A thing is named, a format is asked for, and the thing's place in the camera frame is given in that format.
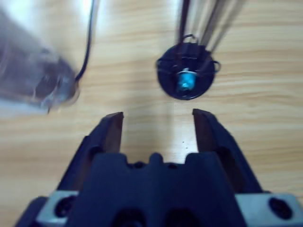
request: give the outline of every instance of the wood grain surface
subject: wood grain surface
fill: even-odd
[[[90,0],[0,0],[24,28],[75,69],[83,61]],[[179,0],[101,0],[80,97],[46,116],[0,120],[0,226],[52,192],[79,143],[106,114],[123,111],[130,162],[196,152],[193,108],[214,113],[266,190],[303,198],[302,0],[248,0],[215,59],[222,70],[191,101],[165,95],[155,61],[173,45]]]

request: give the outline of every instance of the transparent container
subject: transparent container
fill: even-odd
[[[0,99],[47,112],[75,100],[75,72],[0,10]]]

